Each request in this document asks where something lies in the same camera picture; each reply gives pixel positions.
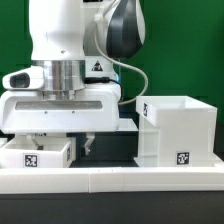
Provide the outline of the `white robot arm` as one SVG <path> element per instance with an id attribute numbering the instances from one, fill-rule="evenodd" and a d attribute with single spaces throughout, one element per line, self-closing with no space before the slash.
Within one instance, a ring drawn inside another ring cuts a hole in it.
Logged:
<path id="1" fill-rule="evenodd" d="M 0 131 L 7 149 L 38 151 L 75 132 L 92 141 L 119 127 L 121 91 L 98 73 L 98 59 L 115 65 L 143 45 L 139 0 L 29 0 L 32 65 L 3 77 Z"/>

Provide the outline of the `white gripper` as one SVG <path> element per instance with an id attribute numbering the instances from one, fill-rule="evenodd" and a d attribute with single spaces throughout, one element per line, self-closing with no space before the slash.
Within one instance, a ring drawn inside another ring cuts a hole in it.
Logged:
<path id="1" fill-rule="evenodd" d="M 5 134 L 27 134 L 43 150 L 35 134 L 87 132 L 85 155 L 95 140 L 94 132 L 119 127 L 120 87 L 115 83 L 91 84 L 77 91 L 74 100 L 45 100 L 40 91 L 6 91 L 0 97 L 0 130 Z"/>

